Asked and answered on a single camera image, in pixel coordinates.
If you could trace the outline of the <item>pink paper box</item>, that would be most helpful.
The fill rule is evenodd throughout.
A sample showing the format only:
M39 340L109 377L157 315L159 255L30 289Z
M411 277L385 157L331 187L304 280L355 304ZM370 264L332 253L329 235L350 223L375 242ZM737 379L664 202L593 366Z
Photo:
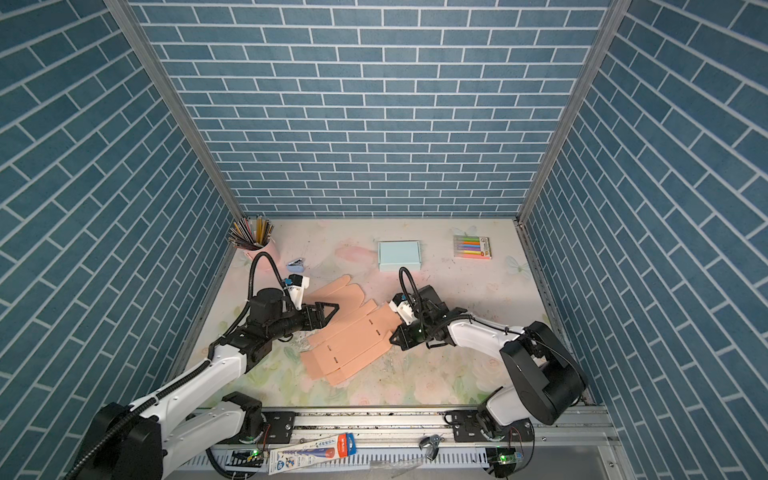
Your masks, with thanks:
M387 353L389 338L401 324L390 307L366 301L362 288L343 275L305 297L305 303L334 303L339 311L308 337L310 349L300 354L307 375L336 386Z

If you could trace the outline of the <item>light teal paper box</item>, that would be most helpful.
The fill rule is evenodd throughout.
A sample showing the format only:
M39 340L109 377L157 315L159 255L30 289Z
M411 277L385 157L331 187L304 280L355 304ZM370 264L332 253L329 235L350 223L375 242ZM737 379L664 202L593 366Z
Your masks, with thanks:
M421 246L417 240L381 241L377 244L377 250L381 272L396 272L400 267L421 269Z

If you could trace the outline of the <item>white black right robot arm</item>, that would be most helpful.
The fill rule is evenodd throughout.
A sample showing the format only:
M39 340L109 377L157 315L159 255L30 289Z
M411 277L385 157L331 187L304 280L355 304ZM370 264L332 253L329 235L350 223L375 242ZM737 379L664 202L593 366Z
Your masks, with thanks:
M421 344L429 349L462 347L504 364L510 383L494 390L475 414L481 432L490 439L524 420L554 424L588 387L583 369L540 321L510 327L463 308L450 309L429 285L416 294L395 294L389 307L401 319L390 343L403 351Z

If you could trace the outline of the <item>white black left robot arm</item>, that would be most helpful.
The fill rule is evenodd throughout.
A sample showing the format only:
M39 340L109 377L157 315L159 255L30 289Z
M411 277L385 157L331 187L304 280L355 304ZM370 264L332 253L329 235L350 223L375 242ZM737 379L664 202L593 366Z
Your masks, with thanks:
M197 408L244 376L274 341L328 325L337 303L297 304L288 289L265 288L250 297L204 360L148 395L110 403L94 417L67 473L69 479L164 479L223 440L259 444L267 437L261 401L225 395L209 413Z

